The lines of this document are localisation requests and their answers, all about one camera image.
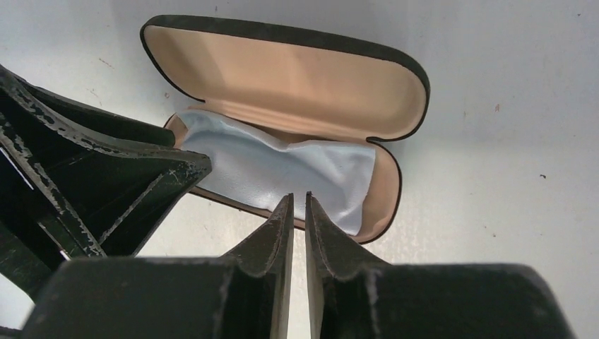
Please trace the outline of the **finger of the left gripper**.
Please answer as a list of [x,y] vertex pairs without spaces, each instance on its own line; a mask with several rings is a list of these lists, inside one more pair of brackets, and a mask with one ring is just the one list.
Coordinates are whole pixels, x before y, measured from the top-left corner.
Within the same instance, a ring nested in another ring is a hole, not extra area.
[[36,299],[65,261],[136,255],[211,169],[174,134],[1,70],[1,274]]

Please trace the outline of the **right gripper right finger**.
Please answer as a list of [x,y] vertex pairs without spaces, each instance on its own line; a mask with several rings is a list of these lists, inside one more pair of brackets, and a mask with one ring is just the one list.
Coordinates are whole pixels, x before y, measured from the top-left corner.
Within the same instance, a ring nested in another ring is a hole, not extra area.
[[393,265],[312,195],[305,242],[313,338],[573,338],[548,284],[505,263]]

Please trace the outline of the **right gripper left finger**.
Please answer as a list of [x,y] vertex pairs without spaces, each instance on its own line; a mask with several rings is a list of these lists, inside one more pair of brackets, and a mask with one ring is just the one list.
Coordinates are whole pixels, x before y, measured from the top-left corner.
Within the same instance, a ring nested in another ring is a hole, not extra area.
[[293,203],[219,257],[69,261],[19,337],[285,338]]

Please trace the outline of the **black glasses case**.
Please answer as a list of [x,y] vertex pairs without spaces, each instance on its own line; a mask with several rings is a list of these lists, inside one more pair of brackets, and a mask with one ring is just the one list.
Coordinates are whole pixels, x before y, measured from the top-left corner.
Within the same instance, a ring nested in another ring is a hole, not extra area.
[[[413,135],[430,100],[426,71],[406,53],[327,32],[247,20],[160,15],[140,30],[159,74],[194,104],[174,113],[166,128],[181,148],[186,129],[175,115],[213,112],[282,141],[339,141],[371,146],[376,157],[362,208],[361,244],[391,226],[402,190],[397,159],[386,143]],[[200,189],[192,193],[267,218]],[[295,226],[305,224],[304,194],[294,194]]]

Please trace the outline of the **light blue cleaning cloth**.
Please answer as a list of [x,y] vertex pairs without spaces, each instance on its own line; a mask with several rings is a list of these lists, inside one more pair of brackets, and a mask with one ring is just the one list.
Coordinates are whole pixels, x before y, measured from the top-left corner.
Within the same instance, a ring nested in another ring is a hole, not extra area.
[[188,110],[175,115],[186,129],[181,148],[207,155],[212,171],[198,187],[251,208],[273,210],[286,194],[316,196],[349,235],[362,226],[375,149],[339,141],[282,141],[223,115]]

